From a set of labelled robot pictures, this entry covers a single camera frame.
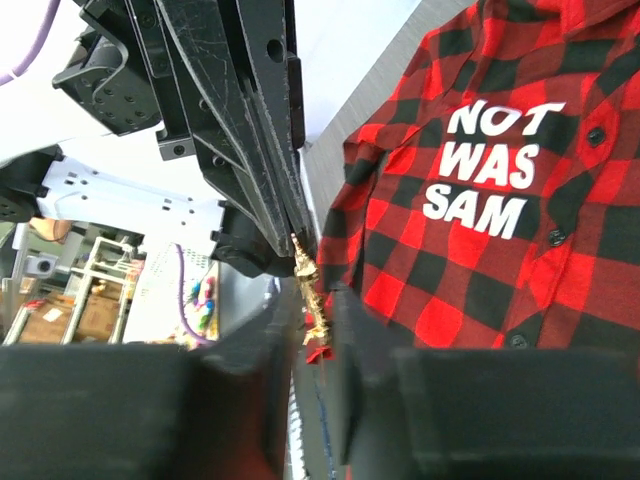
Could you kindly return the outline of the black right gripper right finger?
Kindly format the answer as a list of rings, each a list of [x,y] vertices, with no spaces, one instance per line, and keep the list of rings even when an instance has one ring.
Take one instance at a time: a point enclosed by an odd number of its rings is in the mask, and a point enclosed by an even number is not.
[[[356,479],[635,479],[635,359],[422,350],[340,286],[335,450]]]

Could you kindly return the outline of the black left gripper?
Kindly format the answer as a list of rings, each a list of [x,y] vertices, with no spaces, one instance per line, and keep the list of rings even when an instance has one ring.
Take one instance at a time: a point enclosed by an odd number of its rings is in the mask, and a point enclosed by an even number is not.
[[[160,1],[158,15],[153,1],[78,1],[86,29],[52,86],[114,135],[160,126],[164,160],[193,155],[196,147],[205,180],[276,255],[291,257],[292,240],[270,244],[258,221],[265,207],[256,188],[267,175],[257,171],[262,142],[249,112],[255,83],[237,2]]]

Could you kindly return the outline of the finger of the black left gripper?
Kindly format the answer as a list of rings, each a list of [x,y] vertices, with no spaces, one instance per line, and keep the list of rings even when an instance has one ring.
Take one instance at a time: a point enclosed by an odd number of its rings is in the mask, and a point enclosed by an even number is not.
[[[257,171],[267,180],[256,188],[265,212],[258,215],[272,245],[291,235],[311,235],[298,150],[305,141],[301,60],[297,55],[292,1],[236,3],[252,80],[249,112],[262,142]]]

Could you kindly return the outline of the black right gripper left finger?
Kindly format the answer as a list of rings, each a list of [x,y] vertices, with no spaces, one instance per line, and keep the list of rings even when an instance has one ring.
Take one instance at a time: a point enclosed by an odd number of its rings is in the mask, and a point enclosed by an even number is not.
[[[211,347],[4,347],[5,479],[279,479],[300,301]]]

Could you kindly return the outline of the gold maple leaf brooch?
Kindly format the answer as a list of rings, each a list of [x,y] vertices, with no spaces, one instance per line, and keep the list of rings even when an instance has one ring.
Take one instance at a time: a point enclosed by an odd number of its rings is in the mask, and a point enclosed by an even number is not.
[[[303,344],[316,341],[321,346],[330,343],[330,328],[327,320],[324,301],[316,291],[315,286],[319,279],[319,271],[315,261],[304,251],[294,233],[291,240],[295,249],[294,276],[298,281],[301,295],[305,301],[306,312],[311,315],[313,326],[307,331]]]

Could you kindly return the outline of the red black plaid shirt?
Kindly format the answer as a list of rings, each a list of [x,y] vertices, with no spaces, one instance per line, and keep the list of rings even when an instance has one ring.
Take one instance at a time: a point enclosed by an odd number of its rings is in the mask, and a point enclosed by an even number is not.
[[[639,352],[639,5],[479,1],[344,144],[318,291],[416,347]]]

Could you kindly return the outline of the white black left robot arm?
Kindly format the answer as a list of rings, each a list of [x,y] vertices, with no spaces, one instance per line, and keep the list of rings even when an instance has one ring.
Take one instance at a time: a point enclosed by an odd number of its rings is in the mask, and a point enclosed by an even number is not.
[[[163,237],[255,277],[316,235],[290,1],[5,1],[1,218]]]

